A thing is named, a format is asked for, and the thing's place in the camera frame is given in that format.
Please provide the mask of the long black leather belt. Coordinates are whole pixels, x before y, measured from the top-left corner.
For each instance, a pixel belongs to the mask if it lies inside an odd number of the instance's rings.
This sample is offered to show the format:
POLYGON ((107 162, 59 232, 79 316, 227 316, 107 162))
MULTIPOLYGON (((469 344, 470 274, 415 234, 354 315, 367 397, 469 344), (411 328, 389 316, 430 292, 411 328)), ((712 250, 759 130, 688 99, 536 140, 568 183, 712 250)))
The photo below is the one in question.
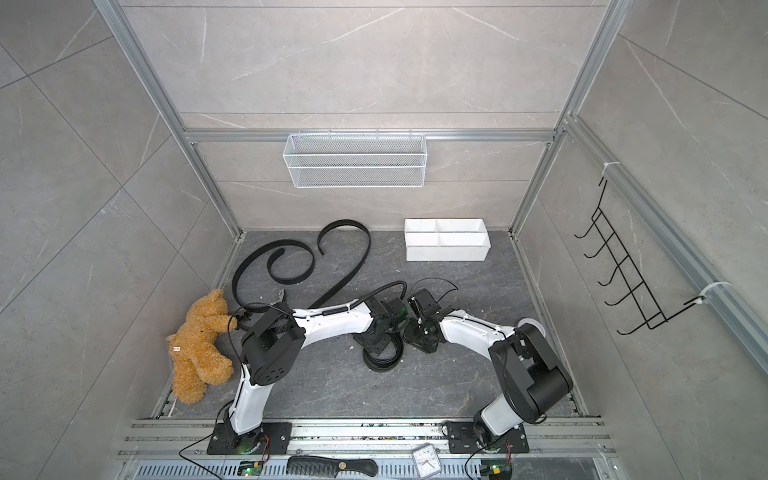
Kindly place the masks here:
POLYGON ((363 349, 363 362, 369 370, 384 373, 394 369, 403 357, 404 342, 400 334, 387 334, 384 338, 384 351, 389 347, 394 349, 390 356, 375 355, 367 348, 363 349))

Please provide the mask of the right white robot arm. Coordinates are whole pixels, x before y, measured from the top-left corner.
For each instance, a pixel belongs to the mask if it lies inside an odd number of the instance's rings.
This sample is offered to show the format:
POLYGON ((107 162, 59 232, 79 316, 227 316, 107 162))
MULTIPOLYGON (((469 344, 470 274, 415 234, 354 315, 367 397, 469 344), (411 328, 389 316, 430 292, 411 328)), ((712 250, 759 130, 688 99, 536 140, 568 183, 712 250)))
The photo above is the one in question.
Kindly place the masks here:
POLYGON ((543 325, 531 318, 515 326, 479 319, 462 309, 442 307, 421 289, 409 299, 415 314, 404 341, 424 353, 443 343, 463 346, 488 359, 501 394, 474 416, 473 431, 488 445, 524 423, 535 424, 566 397, 573 380, 546 338, 543 325))

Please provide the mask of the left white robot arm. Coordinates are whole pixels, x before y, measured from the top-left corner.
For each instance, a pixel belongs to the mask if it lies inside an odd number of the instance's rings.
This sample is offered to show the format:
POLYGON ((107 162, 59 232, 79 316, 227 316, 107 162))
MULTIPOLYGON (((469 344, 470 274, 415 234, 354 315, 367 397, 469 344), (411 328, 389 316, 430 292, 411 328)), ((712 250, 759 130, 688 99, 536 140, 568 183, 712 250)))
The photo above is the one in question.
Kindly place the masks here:
POLYGON ((228 414, 236 435, 260 428, 272 385, 284 378, 304 347, 351 334, 363 348, 369 369, 388 371, 400 361, 403 341, 397 328, 408 308, 398 299, 375 297, 321 309, 271 307, 247 331, 241 347, 241 379, 228 414))

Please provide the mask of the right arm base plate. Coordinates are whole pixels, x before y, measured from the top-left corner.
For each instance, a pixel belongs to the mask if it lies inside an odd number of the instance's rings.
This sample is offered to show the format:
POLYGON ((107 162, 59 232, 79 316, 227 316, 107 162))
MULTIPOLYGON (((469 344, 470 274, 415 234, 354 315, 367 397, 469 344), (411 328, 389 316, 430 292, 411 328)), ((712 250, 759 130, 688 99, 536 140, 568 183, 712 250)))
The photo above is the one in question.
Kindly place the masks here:
POLYGON ((528 453, 527 435, 522 424, 504 434, 493 434, 481 421, 445 421, 441 431, 448 440, 449 451, 454 454, 501 449, 503 453, 528 453))

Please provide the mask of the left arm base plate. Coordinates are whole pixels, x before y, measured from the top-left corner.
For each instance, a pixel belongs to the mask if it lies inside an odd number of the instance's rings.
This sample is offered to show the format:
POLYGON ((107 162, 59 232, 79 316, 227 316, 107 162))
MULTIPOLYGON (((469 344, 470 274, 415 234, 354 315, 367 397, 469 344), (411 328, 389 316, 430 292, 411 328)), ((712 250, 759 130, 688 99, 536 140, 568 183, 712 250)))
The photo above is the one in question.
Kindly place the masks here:
POLYGON ((265 422, 255 430, 236 434, 229 422, 215 425, 206 449, 208 455, 284 455, 291 440, 293 424, 290 422, 265 422))

